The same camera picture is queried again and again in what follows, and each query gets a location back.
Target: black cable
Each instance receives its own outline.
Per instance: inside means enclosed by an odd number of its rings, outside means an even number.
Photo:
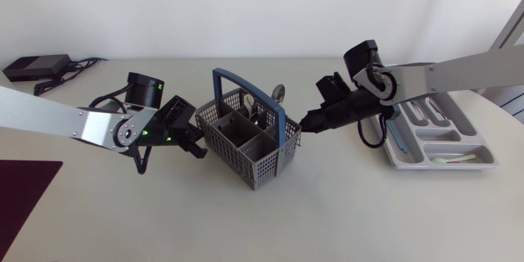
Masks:
[[[82,62],[87,62],[86,65],[80,65]],[[67,71],[68,72],[76,72],[74,75],[71,75],[68,78],[60,78],[52,81],[43,82],[40,84],[34,85],[34,91],[33,95],[40,96],[48,91],[53,90],[54,88],[64,84],[65,82],[71,81],[72,79],[76,78],[76,76],[80,75],[84,70],[90,68],[91,66],[94,66],[99,61],[107,61],[105,58],[100,57],[89,57],[86,59],[83,59],[82,61],[72,61],[67,65]]]
[[[151,153],[151,149],[152,147],[146,147],[146,153],[144,153],[143,158],[140,158],[139,153],[134,157],[134,163],[137,166],[137,171],[139,174],[146,173],[147,162],[149,161],[149,154]]]
[[[103,102],[105,101],[106,99],[112,99],[112,98],[115,98],[116,96],[119,96],[120,94],[128,91],[131,89],[131,87],[133,87],[132,84],[128,84],[127,86],[125,86],[124,88],[120,89],[120,90],[116,90],[114,91],[113,93],[109,93],[109,94],[106,94],[104,96],[100,96],[98,98],[95,98],[95,100],[93,100],[93,102],[91,102],[91,104],[89,104],[89,107],[95,107],[97,106],[98,103],[100,102]]]
[[[124,103],[122,103],[122,102],[120,101],[120,99],[118,99],[118,98],[116,98],[116,97],[108,97],[108,98],[106,98],[106,99],[104,99],[104,100],[107,100],[107,99],[110,99],[110,100],[112,100],[113,102],[116,102],[124,114],[127,114],[127,113],[128,113],[128,112],[125,110]],[[89,105],[89,107],[95,107],[95,106],[97,106],[98,103],[103,102],[104,100],[99,101],[99,102],[97,102],[97,103],[94,104],[94,105],[93,105],[93,103],[91,103],[91,104]]]
[[[362,142],[368,146],[368,147],[371,147],[371,148],[378,148],[378,147],[381,147],[384,142],[386,141],[386,134],[387,134],[387,128],[386,128],[386,119],[384,119],[384,115],[383,114],[380,114],[378,116],[378,121],[380,123],[380,129],[382,131],[382,139],[379,143],[377,144],[372,144],[372,143],[369,143],[366,138],[364,137],[364,133],[362,132],[362,123],[361,121],[358,122],[357,124],[357,127],[358,127],[358,130],[359,130],[359,136],[360,136],[360,140],[362,140]]]

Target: blue basket handle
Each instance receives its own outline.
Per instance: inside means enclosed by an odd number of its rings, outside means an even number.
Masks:
[[[277,145],[278,147],[283,147],[286,144],[286,112],[284,109],[276,103],[268,94],[264,93],[258,89],[255,85],[247,82],[243,78],[235,75],[234,73],[216,68],[213,70],[213,86],[215,87],[215,100],[218,104],[222,99],[222,80],[220,78],[225,78],[231,82],[237,84],[238,86],[244,88],[249,92],[254,98],[258,100],[258,103],[267,107],[269,110],[275,113],[276,115],[276,128],[277,128]]]

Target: gray plastic basket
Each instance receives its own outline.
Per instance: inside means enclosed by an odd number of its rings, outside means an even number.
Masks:
[[[241,86],[222,94],[220,77]],[[196,110],[196,125],[206,144],[253,190],[278,176],[295,155],[301,126],[286,117],[271,97],[244,79],[222,69],[213,70],[215,99]],[[256,111],[267,114],[266,129],[247,118],[244,96],[256,100]]]

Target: table surface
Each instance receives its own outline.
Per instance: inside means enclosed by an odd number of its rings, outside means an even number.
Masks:
[[[164,102],[176,94],[199,107],[213,97],[215,67],[267,93],[285,84],[295,121],[322,102],[320,78],[349,80],[338,59],[108,61],[43,97],[86,106],[135,71],[165,81]],[[452,96],[498,169],[397,170],[351,124],[303,133],[294,161],[253,192],[213,151],[198,160],[156,147],[139,175],[118,153],[2,129],[3,159],[64,162],[5,261],[523,261],[524,127],[473,92]]]

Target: white cutlery tray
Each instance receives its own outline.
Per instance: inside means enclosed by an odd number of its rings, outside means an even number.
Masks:
[[[370,119],[381,137],[378,116]],[[406,150],[400,149],[388,126],[384,148],[398,169],[489,169],[499,165],[484,138],[448,93],[401,103],[400,115],[389,122]],[[432,161],[469,154],[476,158],[446,164]]]

